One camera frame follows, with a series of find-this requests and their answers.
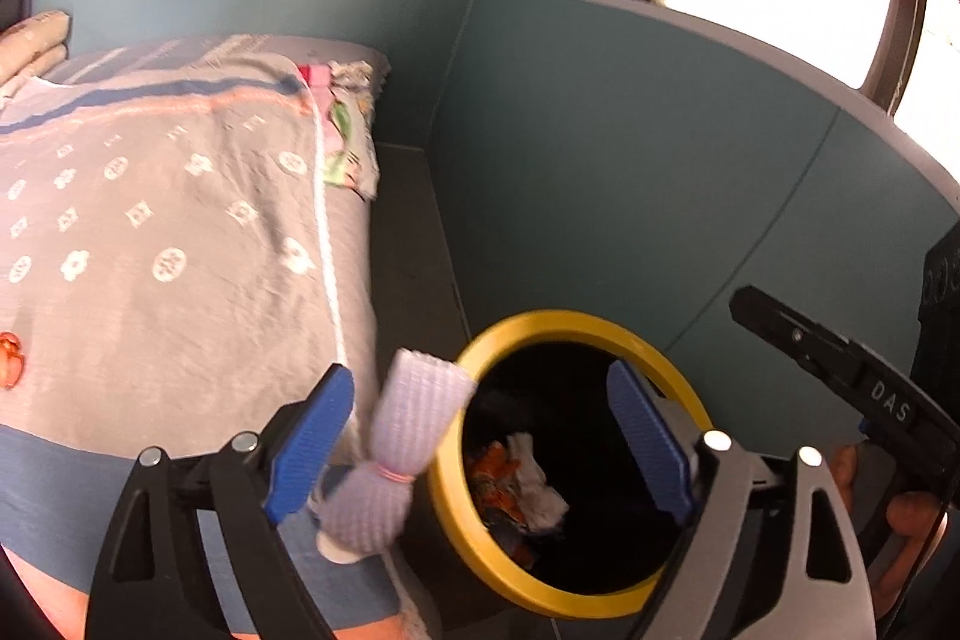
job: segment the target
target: black bin liner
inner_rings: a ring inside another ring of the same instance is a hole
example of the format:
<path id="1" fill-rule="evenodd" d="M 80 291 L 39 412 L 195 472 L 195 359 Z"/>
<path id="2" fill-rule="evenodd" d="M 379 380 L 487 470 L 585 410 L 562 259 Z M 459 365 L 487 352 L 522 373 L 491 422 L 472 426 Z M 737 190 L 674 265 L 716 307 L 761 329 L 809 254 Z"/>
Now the black bin liner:
<path id="1" fill-rule="evenodd" d="M 680 530 L 656 509 L 607 406 L 606 351 L 574 342 L 521 348 L 477 386 L 464 417 L 464 453 L 530 432 L 547 485 L 570 505 L 563 533 L 530 537 L 531 575 L 575 594 L 610 594 L 654 575 Z"/>

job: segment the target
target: white rag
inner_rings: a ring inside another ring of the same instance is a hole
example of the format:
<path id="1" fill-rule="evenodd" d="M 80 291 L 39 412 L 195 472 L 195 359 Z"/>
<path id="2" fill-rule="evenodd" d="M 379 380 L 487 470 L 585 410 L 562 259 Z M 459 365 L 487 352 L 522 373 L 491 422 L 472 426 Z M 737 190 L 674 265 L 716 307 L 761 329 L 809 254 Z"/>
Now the white rag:
<path id="1" fill-rule="evenodd" d="M 546 485 L 546 475 L 534 460 L 534 437 L 528 432 L 507 436 L 510 461 L 518 461 L 517 504 L 531 533 L 554 530 L 563 521 L 570 505 L 553 488 Z"/>

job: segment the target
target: blue gripper pad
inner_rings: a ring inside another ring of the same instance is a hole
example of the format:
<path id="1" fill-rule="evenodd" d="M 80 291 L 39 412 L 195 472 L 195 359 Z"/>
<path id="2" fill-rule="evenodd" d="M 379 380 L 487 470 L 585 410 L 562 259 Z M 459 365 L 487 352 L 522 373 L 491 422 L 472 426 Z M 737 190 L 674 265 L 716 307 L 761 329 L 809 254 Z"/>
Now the blue gripper pad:
<path id="1" fill-rule="evenodd" d="M 690 462 L 626 362 L 615 362 L 607 372 L 607 402 L 656 507 L 685 524 L 694 509 Z"/>
<path id="2" fill-rule="evenodd" d="M 270 465 L 263 511 L 275 525 L 306 504 L 353 410 L 353 375 L 338 367 L 306 408 Z"/>

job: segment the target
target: bed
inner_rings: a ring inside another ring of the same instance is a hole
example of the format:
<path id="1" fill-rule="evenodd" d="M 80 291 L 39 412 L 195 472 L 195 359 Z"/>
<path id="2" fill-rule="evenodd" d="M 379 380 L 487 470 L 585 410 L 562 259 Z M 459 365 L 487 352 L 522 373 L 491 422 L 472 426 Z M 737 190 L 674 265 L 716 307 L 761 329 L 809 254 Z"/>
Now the bed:
<path id="1" fill-rule="evenodd" d="M 0 324 L 26 354 L 0 391 L 0 542 L 67 640 L 143 448 L 216 450 L 341 362 L 356 406 L 325 480 L 362 453 L 388 68 L 299 37 L 138 44 L 67 60 L 0 114 Z M 215 518 L 200 523 L 230 630 L 253 636 Z M 306 509 L 280 533 L 342 637 L 428 636 L 390 552 L 325 560 Z"/>

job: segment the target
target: folded cloth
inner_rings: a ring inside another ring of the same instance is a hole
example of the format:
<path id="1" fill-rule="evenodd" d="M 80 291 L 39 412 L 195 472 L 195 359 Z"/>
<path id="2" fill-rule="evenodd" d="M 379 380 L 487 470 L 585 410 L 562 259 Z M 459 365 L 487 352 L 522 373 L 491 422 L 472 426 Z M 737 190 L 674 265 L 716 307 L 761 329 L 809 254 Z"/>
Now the folded cloth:
<path id="1" fill-rule="evenodd" d="M 296 68 L 323 124 L 325 180 L 375 199 L 380 170 L 373 150 L 373 67 L 366 61 L 330 61 Z"/>
<path id="2" fill-rule="evenodd" d="M 69 30 L 69 16 L 55 11 L 41 12 L 0 34 L 0 84 L 47 50 L 63 44 Z"/>
<path id="3" fill-rule="evenodd" d="M 0 85 L 0 109 L 3 109 L 7 102 L 13 98 L 13 95 L 16 95 L 16 92 L 32 78 L 44 76 L 47 71 L 64 63 L 65 60 L 66 47 L 63 44 L 58 44 L 21 68 L 13 77 Z"/>

